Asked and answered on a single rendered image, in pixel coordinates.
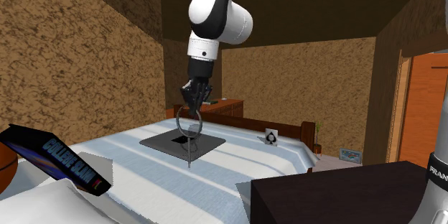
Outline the orange wooden door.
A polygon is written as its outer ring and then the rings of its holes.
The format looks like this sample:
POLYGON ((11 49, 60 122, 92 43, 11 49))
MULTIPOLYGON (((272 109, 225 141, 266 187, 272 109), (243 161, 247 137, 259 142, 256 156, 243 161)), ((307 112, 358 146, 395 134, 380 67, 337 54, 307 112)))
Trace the orange wooden door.
POLYGON ((448 52, 412 59, 398 159, 425 167, 435 149, 448 89, 448 52))

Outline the white pillow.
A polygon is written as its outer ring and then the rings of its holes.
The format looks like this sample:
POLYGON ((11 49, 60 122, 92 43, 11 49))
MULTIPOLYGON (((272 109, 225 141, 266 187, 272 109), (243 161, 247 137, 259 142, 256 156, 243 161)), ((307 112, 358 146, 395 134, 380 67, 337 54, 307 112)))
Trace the white pillow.
POLYGON ((68 179, 35 187, 0 201, 0 224, 120 224, 68 179))

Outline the flat grey square slab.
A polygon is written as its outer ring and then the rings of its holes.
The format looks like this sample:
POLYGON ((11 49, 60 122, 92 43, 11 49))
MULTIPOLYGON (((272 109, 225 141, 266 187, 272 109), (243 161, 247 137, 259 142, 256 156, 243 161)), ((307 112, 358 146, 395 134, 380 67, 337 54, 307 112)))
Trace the flat grey square slab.
MULTIPOLYGON (((139 143, 151 149, 155 149, 187 161, 187 138, 181 135, 178 129, 173 129, 171 131, 149 137, 141 140, 139 143)), ((200 134, 196 139, 191 140, 192 162, 224 143, 225 139, 207 134, 200 134)))

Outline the black game box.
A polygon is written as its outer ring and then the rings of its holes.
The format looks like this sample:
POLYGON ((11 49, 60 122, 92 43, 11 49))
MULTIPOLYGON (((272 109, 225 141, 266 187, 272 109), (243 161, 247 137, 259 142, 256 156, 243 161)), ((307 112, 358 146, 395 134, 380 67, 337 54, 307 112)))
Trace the black game box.
POLYGON ((10 124, 0 142, 53 179, 69 179, 82 191, 100 196, 111 183, 51 132, 10 124))

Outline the dark robot stand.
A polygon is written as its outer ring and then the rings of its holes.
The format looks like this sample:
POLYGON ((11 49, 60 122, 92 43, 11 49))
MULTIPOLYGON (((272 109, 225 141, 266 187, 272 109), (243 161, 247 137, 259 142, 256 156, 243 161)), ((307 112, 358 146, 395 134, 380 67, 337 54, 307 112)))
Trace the dark robot stand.
POLYGON ((255 179, 250 224, 409 224, 425 173, 402 161, 255 179))

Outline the orange basketball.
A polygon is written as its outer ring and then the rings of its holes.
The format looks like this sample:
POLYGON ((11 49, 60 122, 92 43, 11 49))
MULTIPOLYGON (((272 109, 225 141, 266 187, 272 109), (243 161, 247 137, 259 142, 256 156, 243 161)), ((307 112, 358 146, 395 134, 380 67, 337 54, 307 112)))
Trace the orange basketball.
POLYGON ((0 194, 10 185, 17 167, 17 154, 0 142, 0 194))

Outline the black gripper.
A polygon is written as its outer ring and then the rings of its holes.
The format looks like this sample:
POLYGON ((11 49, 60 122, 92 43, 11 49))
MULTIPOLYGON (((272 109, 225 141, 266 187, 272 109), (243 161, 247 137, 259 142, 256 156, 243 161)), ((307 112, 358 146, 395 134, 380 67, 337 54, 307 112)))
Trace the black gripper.
POLYGON ((180 92, 191 116, 200 111, 203 102, 209 98, 213 90, 213 87, 208 85, 213 75, 213 68, 213 61, 197 60, 193 57, 188 61, 189 81, 180 88, 180 92), (199 84, 198 92, 194 89, 196 84, 199 84))

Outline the bed with striped blanket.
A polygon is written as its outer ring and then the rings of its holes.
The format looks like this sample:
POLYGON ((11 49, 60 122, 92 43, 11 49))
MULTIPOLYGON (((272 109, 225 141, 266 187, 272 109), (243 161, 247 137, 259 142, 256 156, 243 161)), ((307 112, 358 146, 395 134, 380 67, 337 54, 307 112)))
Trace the bed with striped blanket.
MULTIPOLYGON (((196 121, 179 120, 182 129, 196 121)), ((191 162, 141 145, 141 140, 177 129, 174 119, 72 145, 72 150, 110 183, 96 197, 78 192, 120 224, 249 224, 251 181, 303 174, 316 156, 301 141, 280 137, 263 143, 263 133, 204 123, 204 134, 225 143, 191 162)), ((56 182, 21 160, 0 201, 56 182)))

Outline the small framed picture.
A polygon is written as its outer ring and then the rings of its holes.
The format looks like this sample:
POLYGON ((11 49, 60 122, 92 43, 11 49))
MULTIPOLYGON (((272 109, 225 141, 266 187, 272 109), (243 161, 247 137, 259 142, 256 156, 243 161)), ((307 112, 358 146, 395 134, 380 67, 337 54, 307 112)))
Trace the small framed picture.
POLYGON ((339 160, 346 162, 352 162, 356 164, 362 164, 363 153, 352 149, 340 148, 339 160))

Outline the small potted plant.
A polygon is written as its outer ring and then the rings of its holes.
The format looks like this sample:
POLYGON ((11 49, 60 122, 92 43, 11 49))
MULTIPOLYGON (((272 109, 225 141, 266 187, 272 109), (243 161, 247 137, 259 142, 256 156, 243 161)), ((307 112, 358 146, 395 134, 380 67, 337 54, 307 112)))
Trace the small potted plant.
POLYGON ((322 145, 319 143, 319 132, 322 128, 322 122, 321 121, 315 121, 315 133, 314 133, 314 148, 313 152, 316 155, 322 155, 322 145))

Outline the white spade playing card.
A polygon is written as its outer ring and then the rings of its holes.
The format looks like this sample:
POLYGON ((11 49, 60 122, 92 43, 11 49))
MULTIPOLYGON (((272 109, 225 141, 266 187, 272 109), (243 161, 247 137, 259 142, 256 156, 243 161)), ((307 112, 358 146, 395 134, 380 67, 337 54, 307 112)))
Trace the white spade playing card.
POLYGON ((265 130, 265 140, 264 143, 272 146, 277 146, 278 131, 276 129, 266 129, 265 130))

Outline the wooden dresser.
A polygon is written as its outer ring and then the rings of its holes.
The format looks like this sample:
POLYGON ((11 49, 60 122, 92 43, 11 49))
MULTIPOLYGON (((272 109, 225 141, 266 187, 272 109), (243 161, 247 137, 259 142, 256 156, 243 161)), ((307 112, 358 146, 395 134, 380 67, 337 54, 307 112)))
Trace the wooden dresser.
POLYGON ((202 105, 201 113, 217 113, 228 116, 243 117, 243 100, 226 99, 218 100, 215 104, 202 105))

